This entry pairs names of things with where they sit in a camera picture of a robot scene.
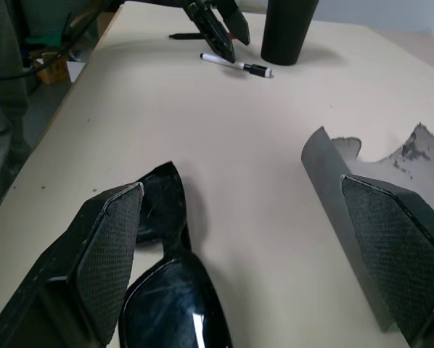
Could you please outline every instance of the textured gripper pad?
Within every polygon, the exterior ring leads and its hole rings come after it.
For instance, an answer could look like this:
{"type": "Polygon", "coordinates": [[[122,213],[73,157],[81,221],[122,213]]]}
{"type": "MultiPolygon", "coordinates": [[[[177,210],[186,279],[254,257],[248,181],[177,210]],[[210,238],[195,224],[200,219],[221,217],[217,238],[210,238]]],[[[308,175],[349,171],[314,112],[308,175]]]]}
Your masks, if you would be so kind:
{"type": "Polygon", "coordinates": [[[350,180],[343,193],[367,271],[411,343],[434,310],[434,245],[391,195],[350,180]]]}
{"type": "Polygon", "coordinates": [[[78,267],[77,287],[102,344],[114,334],[134,257],[142,186],[107,208],[78,267]]]}

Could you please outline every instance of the whiteboard marker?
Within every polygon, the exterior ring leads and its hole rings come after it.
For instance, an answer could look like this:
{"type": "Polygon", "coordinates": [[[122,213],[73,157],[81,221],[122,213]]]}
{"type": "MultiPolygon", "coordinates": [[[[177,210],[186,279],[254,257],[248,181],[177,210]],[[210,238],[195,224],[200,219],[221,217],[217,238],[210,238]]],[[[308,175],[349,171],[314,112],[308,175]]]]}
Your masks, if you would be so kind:
{"type": "Polygon", "coordinates": [[[246,64],[243,62],[235,62],[231,63],[226,61],[224,58],[220,58],[219,56],[215,56],[209,53],[202,53],[201,59],[206,62],[216,63],[220,65],[225,65],[226,67],[233,67],[238,70],[246,70],[250,74],[261,76],[263,78],[271,78],[272,77],[272,69],[270,67],[261,67],[256,64],[246,64]]]}

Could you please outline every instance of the black pen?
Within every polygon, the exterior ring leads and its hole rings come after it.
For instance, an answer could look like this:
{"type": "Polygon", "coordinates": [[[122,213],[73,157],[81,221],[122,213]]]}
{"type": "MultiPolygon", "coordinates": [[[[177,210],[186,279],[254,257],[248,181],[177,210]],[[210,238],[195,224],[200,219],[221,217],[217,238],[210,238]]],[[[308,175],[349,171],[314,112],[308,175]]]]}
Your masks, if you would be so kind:
{"type": "Polygon", "coordinates": [[[204,35],[201,33],[177,33],[169,35],[168,38],[173,40],[204,40],[204,35]]]}

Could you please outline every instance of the wall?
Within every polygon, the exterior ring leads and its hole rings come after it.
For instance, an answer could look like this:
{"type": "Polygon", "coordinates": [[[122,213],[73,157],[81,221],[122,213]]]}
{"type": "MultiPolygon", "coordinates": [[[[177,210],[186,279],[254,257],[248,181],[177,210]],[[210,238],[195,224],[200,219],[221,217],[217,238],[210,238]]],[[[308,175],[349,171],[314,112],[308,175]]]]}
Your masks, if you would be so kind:
{"type": "Polygon", "coordinates": [[[434,34],[434,0],[319,0],[314,19],[434,34]]]}

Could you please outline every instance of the marker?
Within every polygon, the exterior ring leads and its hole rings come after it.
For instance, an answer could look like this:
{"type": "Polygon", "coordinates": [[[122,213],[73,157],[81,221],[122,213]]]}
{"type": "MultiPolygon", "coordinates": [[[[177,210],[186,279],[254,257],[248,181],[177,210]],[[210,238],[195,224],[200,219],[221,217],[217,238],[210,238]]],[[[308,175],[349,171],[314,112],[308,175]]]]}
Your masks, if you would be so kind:
{"type": "Polygon", "coordinates": [[[219,56],[215,56],[209,53],[202,53],[200,57],[206,62],[216,63],[224,65],[226,67],[233,67],[234,69],[238,70],[246,70],[252,75],[261,76],[263,78],[272,77],[272,69],[270,67],[261,67],[260,65],[246,64],[243,62],[235,62],[232,64],[231,62],[226,61],[224,58],[220,58],[219,56]]]}
{"type": "Polygon", "coordinates": [[[204,35],[202,33],[177,33],[169,35],[168,38],[174,40],[204,40],[204,35]]]}

